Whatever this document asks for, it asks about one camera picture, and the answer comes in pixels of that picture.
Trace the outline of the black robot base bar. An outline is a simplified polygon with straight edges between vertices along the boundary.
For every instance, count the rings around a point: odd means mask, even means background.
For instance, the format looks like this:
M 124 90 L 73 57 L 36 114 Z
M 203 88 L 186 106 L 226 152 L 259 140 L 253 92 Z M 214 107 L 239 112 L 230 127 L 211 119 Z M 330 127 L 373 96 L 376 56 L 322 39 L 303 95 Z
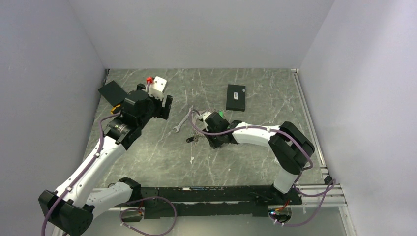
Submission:
M 267 216 L 274 207 L 299 206 L 295 190 L 286 194 L 271 185 L 143 187 L 140 195 L 119 207 L 142 207 L 145 219 L 177 216 Z

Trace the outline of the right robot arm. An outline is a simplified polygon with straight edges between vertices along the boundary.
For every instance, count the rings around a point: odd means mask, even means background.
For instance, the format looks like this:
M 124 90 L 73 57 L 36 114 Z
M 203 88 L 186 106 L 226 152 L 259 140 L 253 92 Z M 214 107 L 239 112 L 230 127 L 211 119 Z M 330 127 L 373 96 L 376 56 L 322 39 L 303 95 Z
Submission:
M 204 124 L 203 134 L 212 148 L 223 144 L 251 144 L 269 148 L 281 170 L 271 198 L 283 204 L 290 197 L 290 189 L 299 179 L 306 164 L 311 164 L 315 147 L 291 122 L 276 126 L 253 125 L 240 120 L 228 122 L 219 113 L 207 112 L 198 119 Z

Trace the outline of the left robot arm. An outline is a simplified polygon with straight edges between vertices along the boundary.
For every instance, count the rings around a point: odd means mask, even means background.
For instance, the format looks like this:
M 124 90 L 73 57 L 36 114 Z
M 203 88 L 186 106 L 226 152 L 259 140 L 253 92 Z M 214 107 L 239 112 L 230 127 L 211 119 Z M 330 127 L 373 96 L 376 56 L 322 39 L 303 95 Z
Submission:
M 138 139 L 152 118 L 168 119 L 172 96 L 164 95 L 167 81 L 156 77 L 146 85 L 125 94 L 108 118 L 105 128 L 99 125 L 99 140 L 77 170 L 54 191 L 45 190 L 38 198 L 44 221 L 70 236 L 82 235 L 93 220 L 118 204 L 136 206 L 141 200 L 141 185 L 124 177 L 110 189 L 93 193 L 93 188 L 108 168 Z

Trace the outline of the steel key holder plate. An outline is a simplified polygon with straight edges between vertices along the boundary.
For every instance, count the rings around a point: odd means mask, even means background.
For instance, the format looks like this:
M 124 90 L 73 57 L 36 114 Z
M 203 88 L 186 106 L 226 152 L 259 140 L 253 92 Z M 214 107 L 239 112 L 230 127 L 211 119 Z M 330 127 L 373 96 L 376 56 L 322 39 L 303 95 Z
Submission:
M 196 114 L 194 117 L 191 118 L 191 124 L 194 130 L 200 134 L 204 134 L 209 140 L 220 141 L 221 135 L 213 134 L 221 132 L 221 130 L 225 128 L 224 117 L 222 118 L 219 112 L 212 112 L 212 114 L 207 119 L 202 120 L 201 114 L 203 114 L 204 112 L 200 113 L 196 109 L 192 110 L 190 115 L 193 116 L 194 114 Z M 203 124 L 203 130 L 197 127 L 197 121 L 200 121 Z

